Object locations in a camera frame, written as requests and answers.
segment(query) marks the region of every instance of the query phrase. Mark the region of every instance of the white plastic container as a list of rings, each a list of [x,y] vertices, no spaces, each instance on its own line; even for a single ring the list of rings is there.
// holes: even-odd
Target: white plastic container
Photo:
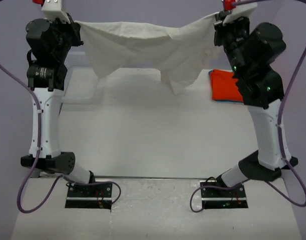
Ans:
[[[91,104],[96,91],[98,78],[84,52],[70,52],[65,65],[64,104]]]

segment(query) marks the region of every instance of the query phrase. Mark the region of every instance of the table top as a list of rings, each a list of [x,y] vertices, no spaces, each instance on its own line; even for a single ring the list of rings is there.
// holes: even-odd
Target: table top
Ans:
[[[84,72],[83,81],[94,78]],[[92,104],[63,105],[62,151],[97,176],[218,176],[257,143],[245,106],[211,100],[208,72],[174,95],[158,70],[117,70],[99,81]]]
[[[41,202],[52,178],[30,179],[24,208]],[[191,212],[199,186],[193,179],[117,179],[121,198],[106,209],[65,209],[67,187],[60,180],[46,204],[18,215],[12,240],[300,240],[291,204],[264,182],[245,183],[248,207]],[[286,193],[282,179],[273,183]],[[113,197],[117,188],[113,187]],[[200,192],[193,200],[201,207]]]

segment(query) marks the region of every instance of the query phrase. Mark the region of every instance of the red cloth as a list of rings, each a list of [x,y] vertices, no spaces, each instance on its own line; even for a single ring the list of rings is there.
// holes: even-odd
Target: red cloth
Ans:
[[[233,78],[234,73],[214,69],[210,74],[213,100],[243,102],[242,95],[235,85],[237,79]]]

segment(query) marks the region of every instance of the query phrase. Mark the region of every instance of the robotic arm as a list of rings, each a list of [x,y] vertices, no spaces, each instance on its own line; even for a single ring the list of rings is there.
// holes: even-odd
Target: robotic arm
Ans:
[[[216,15],[214,44],[223,46],[234,78],[238,79],[236,85],[251,114],[258,150],[216,179],[223,187],[248,179],[271,182],[281,176],[281,169],[288,169],[279,148],[278,127],[282,129],[286,160],[292,166],[298,163],[288,151],[284,127],[277,125],[284,91],[280,75],[270,64],[286,48],[282,33],[268,22],[249,33],[249,18],[240,15],[240,9],[233,9],[232,2],[224,1],[224,11]]]
[[[71,47],[83,44],[80,26],[71,16],[62,11],[60,0],[34,0],[43,5],[42,11],[47,19],[36,19],[26,27],[26,39],[31,47],[27,54],[28,87],[40,101],[38,112],[35,102],[33,138],[29,155],[21,158],[21,164],[30,168],[40,151],[37,168],[48,173],[60,173],[70,180],[88,184],[93,183],[91,171],[80,167],[73,152],[61,152],[59,145],[59,113],[64,95],[64,82],[67,68],[64,65]],[[42,116],[41,147],[38,148],[38,114]]]

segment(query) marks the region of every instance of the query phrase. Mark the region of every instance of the gray wall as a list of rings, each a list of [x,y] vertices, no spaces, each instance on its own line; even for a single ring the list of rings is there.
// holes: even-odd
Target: gray wall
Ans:
[[[40,13],[29,0],[0,3],[0,62],[26,80],[29,50],[25,26]],[[28,153],[32,107],[27,92],[0,70],[0,240],[10,238],[18,210],[18,188],[27,170],[20,157]]]
[[[287,49],[273,67],[281,74],[286,86],[306,45],[306,5],[285,1],[274,23],[281,28]],[[284,124],[289,149],[299,159],[296,170],[306,183],[306,59],[286,104]],[[303,192],[295,177],[285,172],[284,178],[290,196],[304,202]],[[303,240],[306,240],[306,208],[293,206],[293,209]]]
[[[84,22],[142,22],[180,28],[222,10],[221,0],[66,0],[73,19]],[[251,16],[252,27],[273,21],[281,1],[262,3]],[[229,68],[224,53],[210,68]]]

